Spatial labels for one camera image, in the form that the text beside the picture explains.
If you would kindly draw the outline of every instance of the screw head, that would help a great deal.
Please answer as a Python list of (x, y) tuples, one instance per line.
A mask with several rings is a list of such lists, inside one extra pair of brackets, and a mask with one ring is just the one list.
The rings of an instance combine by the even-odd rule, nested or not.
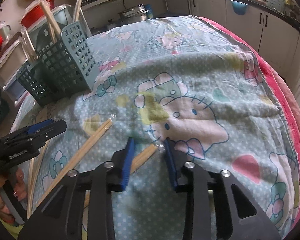
[(228, 170), (223, 170), (223, 171), (221, 171), (221, 175), (227, 178), (227, 177), (230, 177), (231, 172)]
[(187, 167), (187, 168), (194, 168), (194, 166), (195, 166), (195, 164), (193, 163), (193, 162), (186, 162), (185, 163), (185, 167)]
[(114, 167), (114, 163), (113, 162), (105, 162), (104, 166), (106, 168), (112, 168), (112, 167)]
[(67, 173), (67, 175), (69, 177), (75, 177), (75, 176), (78, 175), (78, 171), (77, 170), (69, 170), (68, 173)]

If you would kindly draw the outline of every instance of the silver screw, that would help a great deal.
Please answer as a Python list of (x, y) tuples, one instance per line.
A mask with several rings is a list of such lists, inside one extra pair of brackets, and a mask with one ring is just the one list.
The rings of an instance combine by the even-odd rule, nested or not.
[(190, 169), (194, 168), (194, 163), (193, 162), (186, 162), (185, 167), (190, 168)]
[(69, 170), (68, 173), (67, 173), (67, 175), (69, 177), (75, 177), (75, 176), (78, 175), (78, 171), (77, 170)]
[(114, 163), (113, 162), (105, 162), (104, 166), (106, 168), (112, 168), (112, 167), (114, 167)]
[(223, 171), (221, 171), (221, 175), (227, 178), (227, 177), (230, 177), (231, 172), (227, 171), (227, 170), (223, 170)]

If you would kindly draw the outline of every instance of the person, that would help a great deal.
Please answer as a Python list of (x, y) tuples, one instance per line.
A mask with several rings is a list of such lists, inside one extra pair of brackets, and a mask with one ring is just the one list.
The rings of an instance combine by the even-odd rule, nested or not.
[[(18, 198), (18, 201), (21, 201), (26, 198), (26, 185), (23, 181), (24, 179), (24, 173), (21, 169), (18, 169), (16, 171), (16, 177), (17, 177), (17, 183), (14, 186), (14, 196)], [(6, 180), (8, 178), (7, 174), (0, 175), (0, 188), (5, 184)], [(0, 197), (0, 220), (2, 221), (5, 228), (17, 239), (17, 235), (19, 231), (21, 230), (21, 226), (19, 226), (11, 214), (10, 210), (6, 206), (6, 204), (3, 202), (2, 198)]]

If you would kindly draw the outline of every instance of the blue polka dot fabric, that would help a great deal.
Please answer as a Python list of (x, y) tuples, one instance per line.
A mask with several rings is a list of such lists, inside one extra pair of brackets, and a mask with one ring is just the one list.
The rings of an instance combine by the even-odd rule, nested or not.
[[(47, 148), (34, 190), (34, 207), (53, 179), (98, 127), (112, 127), (76, 166), (95, 169), (136, 142), (136, 155), (170, 137), (203, 168), (227, 169), (252, 193), (282, 237), (299, 206), (299, 166), (282, 107), (254, 53), (196, 17), (147, 20), (88, 39), (100, 70), (92, 91), (41, 109), (31, 96), (13, 128), (63, 119), (67, 130)], [(22, 168), (27, 174), (29, 163)], [(117, 240), (182, 239), (186, 194), (170, 186), (163, 152), (113, 193)], [(87, 237), (84, 211), (82, 238)], [(216, 237), (215, 219), (212, 235)]]

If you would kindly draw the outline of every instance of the red bowl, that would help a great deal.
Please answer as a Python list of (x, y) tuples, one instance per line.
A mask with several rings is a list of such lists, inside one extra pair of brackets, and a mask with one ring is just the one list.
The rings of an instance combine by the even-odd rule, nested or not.
[[(54, 8), (54, 0), (46, 0), (49, 3), (50, 10)], [(21, 20), (21, 24), (27, 29), (30, 28), (40, 17), (44, 15), (40, 5), (33, 7)]]

